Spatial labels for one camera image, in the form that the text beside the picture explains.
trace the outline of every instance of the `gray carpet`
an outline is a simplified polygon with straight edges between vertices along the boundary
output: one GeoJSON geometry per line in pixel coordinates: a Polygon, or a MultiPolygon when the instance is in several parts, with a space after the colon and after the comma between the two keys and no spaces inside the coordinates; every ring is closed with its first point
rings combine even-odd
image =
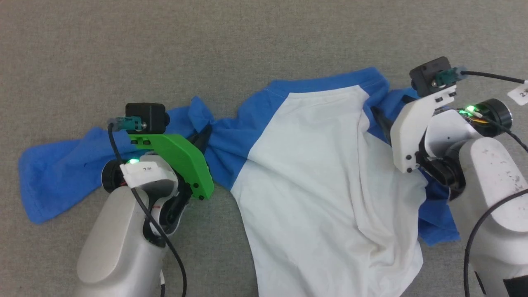
{"type": "MultiPolygon", "coordinates": [[[[0,295],[69,296],[76,260],[107,194],[99,189],[42,225],[20,202],[17,159],[29,146],[80,138],[127,102],[184,106],[198,95],[233,116],[273,79],[378,67],[394,88],[446,55],[454,65],[528,77],[525,0],[4,0],[0,3],[0,295]]],[[[470,79],[456,104],[496,97],[509,83],[470,79]]],[[[528,140],[528,107],[513,108],[528,140]]],[[[526,172],[526,156],[501,137],[526,172]]],[[[240,214],[230,194],[195,201],[173,238],[189,296],[256,296],[240,214]]],[[[461,296],[459,243],[423,246],[425,264],[405,296],[461,296]]],[[[181,292],[165,260],[167,296],[181,292]]],[[[474,296],[480,296],[472,279],[474,296]]]]}

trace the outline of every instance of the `wire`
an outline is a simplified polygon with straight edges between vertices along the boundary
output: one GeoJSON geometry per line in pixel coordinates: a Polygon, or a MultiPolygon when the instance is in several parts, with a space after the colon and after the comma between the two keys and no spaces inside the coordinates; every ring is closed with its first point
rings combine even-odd
{"type": "Polygon", "coordinates": [[[472,76],[482,76],[482,77],[489,77],[489,78],[495,78],[500,80],[506,80],[516,83],[525,83],[524,79],[509,77],[509,76],[502,76],[502,75],[495,75],[493,73],[487,73],[487,72],[478,72],[478,71],[461,71],[461,75],[472,75],[472,76]]]}
{"type": "MultiPolygon", "coordinates": [[[[112,149],[114,151],[114,154],[116,155],[116,159],[119,163],[125,164],[123,162],[123,159],[121,158],[121,155],[119,154],[119,151],[117,150],[116,141],[114,140],[114,134],[112,132],[114,124],[110,123],[108,124],[108,139],[110,140],[110,145],[112,146],[112,149]]],[[[182,288],[182,297],[185,297],[187,295],[187,274],[185,273],[185,267],[183,266],[182,259],[178,255],[178,252],[176,251],[176,248],[174,248],[174,245],[172,244],[169,237],[165,234],[161,226],[156,222],[156,220],[152,217],[150,214],[150,211],[147,209],[141,198],[139,197],[139,194],[137,193],[135,188],[130,188],[132,194],[134,195],[134,198],[136,198],[137,203],[139,204],[139,207],[141,207],[141,210],[145,213],[145,216],[147,216],[148,221],[156,228],[158,233],[161,235],[169,249],[171,250],[172,254],[176,258],[176,261],[178,262],[178,265],[180,266],[180,270],[182,272],[182,280],[183,280],[183,288],[182,288]]]]}
{"type": "Polygon", "coordinates": [[[524,144],[522,142],[522,140],[517,135],[515,135],[510,129],[504,127],[503,125],[501,125],[501,124],[497,123],[496,121],[491,120],[489,118],[482,117],[482,119],[484,119],[489,124],[492,124],[493,126],[495,126],[495,127],[499,128],[500,130],[502,130],[504,133],[506,133],[509,136],[511,136],[528,153],[528,146],[526,146],[526,144],[524,144]]]}
{"type": "Polygon", "coordinates": [[[481,123],[481,124],[489,124],[488,122],[486,122],[485,120],[481,120],[481,119],[472,119],[473,122],[476,122],[476,123],[481,123]]]}
{"type": "Polygon", "coordinates": [[[512,194],[499,202],[495,203],[493,206],[491,206],[486,212],[478,219],[477,223],[473,227],[473,230],[471,230],[471,233],[469,234],[469,238],[467,239],[466,244],[466,252],[464,253],[464,294],[466,297],[469,297],[469,252],[471,251],[471,245],[473,244],[473,240],[475,239],[475,235],[477,234],[478,229],[484,223],[487,217],[491,215],[491,213],[502,206],[503,204],[520,197],[524,194],[528,193],[528,189],[522,190],[520,192],[517,192],[515,194],[512,194]]]}
{"type": "MultiPolygon", "coordinates": [[[[511,136],[528,153],[528,147],[526,146],[526,144],[524,144],[521,141],[521,139],[517,135],[515,135],[510,129],[482,115],[480,118],[485,120],[489,124],[499,128],[500,130],[502,130],[509,136],[511,136]]],[[[473,240],[475,239],[475,235],[477,234],[478,229],[480,228],[482,223],[484,223],[486,218],[489,217],[494,210],[496,210],[503,204],[507,203],[508,201],[511,201],[517,197],[520,197],[526,193],[528,193],[528,189],[512,194],[506,198],[501,199],[499,202],[495,203],[488,210],[486,210],[486,212],[478,219],[477,223],[474,225],[473,229],[471,230],[471,233],[469,234],[469,237],[467,240],[465,253],[464,253],[464,294],[466,297],[469,297],[469,272],[468,272],[469,271],[469,252],[471,251],[471,246],[473,244],[473,240]]]]}

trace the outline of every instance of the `white label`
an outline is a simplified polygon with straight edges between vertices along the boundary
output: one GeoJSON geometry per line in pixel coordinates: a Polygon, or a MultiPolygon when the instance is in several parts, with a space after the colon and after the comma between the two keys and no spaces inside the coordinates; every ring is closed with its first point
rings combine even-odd
{"type": "Polygon", "coordinates": [[[528,81],[525,81],[522,85],[508,92],[508,97],[512,98],[519,105],[528,103],[528,81]]]}
{"type": "Polygon", "coordinates": [[[158,168],[158,164],[152,161],[137,162],[134,164],[126,164],[125,166],[127,168],[128,174],[135,173],[135,172],[148,172],[152,170],[153,168],[158,168]]]}

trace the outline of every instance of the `blue fabric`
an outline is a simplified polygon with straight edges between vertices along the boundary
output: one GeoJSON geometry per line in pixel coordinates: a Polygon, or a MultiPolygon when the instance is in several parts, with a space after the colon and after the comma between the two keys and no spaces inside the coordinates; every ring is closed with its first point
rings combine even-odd
{"type": "MultiPolygon", "coordinates": [[[[236,118],[214,120],[197,97],[190,106],[169,110],[167,133],[185,137],[211,123],[213,133],[205,151],[213,179],[231,189],[253,144],[291,92],[325,91],[359,85],[370,96],[364,111],[369,117],[369,132],[380,139],[383,133],[372,118],[370,107],[378,106],[394,120],[404,103],[403,95],[416,96],[411,89],[389,92],[389,82],[375,69],[333,77],[300,81],[274,81],[247,99],[236,118]]],[[[125,132],[115,133],[123,158],[142,155],[129,144],[125,132]]],[[[93,128],[83,139],[32,147],[19,160],[22,203],[29,219],[42,223],[74,206],[101,185],[105,164],[114,158],[106,130],[93,128]]],[[[426,188],[427,200],[419,211],[419,233],[429,245],[455,240],[458,233],[446,204],[447,191],[434,181],[426,188]]]]}

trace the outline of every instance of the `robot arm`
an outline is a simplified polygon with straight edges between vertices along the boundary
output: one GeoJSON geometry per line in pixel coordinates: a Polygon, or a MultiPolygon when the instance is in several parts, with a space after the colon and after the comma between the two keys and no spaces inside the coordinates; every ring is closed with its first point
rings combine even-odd
{"type": "MultiPolygon", "coordinates": [[[[412,85],[422,98],[406,104],[392,126],[379,114],[376,120],[390,129],[394,165],[400,171],[421,167],[449,187],[449,208],[462,241],[468,242],[488,209],[528,184],[505,147],[491,138],[504,130],[491,121],[507,129],[512,125],[502,102],[490,99],[468,109],[442,110],[454,101],[456,85],[438,84],[437,74],[450,69],[445,57],[413,69],[412,85]]],[[[471,243],[466,256],[484,294],[528,296],[528,194],[491,212],[471,243]]]]}
{"type": "Polygon", "coordinates": [[[211,126],[188,139],[164,134],[165,107],[147,103],[128,104],[126,117],[110,122],[110,129],[127,130],[132,144],[152,151],[105,166],[101,179],[110,196],[79,256],[75,296],[152,296],[169,248],[182,269],[184,296],[185,271],[169,238],[190,198],[208,199],[213,192],[203,156],[211,126]]]}

